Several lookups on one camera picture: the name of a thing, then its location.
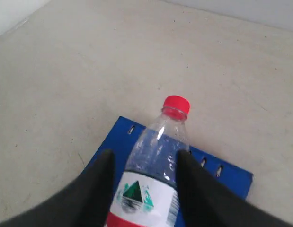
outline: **concrete floor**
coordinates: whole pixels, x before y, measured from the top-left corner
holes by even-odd
[[[191,103],[191,144],[253,172],[248,201],[293,222],[293,33],[155,0],[54,0],[0,37],[0,221],[170,94]]]

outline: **bottle neck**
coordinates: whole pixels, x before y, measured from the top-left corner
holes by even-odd
[[[162,108],[162,114],[168,116],[175,121],[184,122],[187,119],[187,114],[173,107],[165,106]]]

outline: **blue binder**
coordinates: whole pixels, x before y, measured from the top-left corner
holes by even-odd
[[[135,142],[138,140],[145,126],[131,121],[124,117],[119,117],[105,140],[102,142],[98,151],[90,160],[88,165],[91,165],[97,156],[105,149],[112,149],[115,153],[115,181],[114,193],[121,179],[127,158],[132,151]],[[190,147],[192,156],[200,163],[205,163],[204,168],[217,177],[217,180],[228,187],[236,195],[245,199],[250,185],[252,183],[253,174],[236,167],[226,161],[223,161],[215,156],[205,153],[197,148]],[[184,227],[184,221],[181,210],[178,214],[176,227]]]

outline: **bottle label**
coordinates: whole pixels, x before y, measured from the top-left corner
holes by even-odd
[[[105,227],[173,227],[178,210],[174,188],[151,177],[124,172]]]

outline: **plastic water bottle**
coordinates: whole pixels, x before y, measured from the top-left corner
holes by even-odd
[[[177,151],[189,151],[184,126],[189,102],[169,96],[161,115],[137,140],[125,166],[106,227],[173,227],[179,210]]]

